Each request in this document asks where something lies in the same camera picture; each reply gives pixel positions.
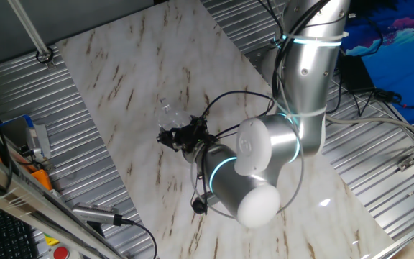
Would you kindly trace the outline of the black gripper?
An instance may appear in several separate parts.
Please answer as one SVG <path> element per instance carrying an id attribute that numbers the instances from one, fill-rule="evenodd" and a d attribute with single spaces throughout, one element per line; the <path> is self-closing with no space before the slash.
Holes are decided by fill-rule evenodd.
<path id="1" fill-rule="evenodd" d="M 183 150 L 191 153 L 199 142 L 215 142 L 216 138 L 210 134 L 207 119 L 204 116 L 190 116 L 190 124 L 179 129 L 166 130 L 160 128 L 157 142 L 172 150 Z"/>

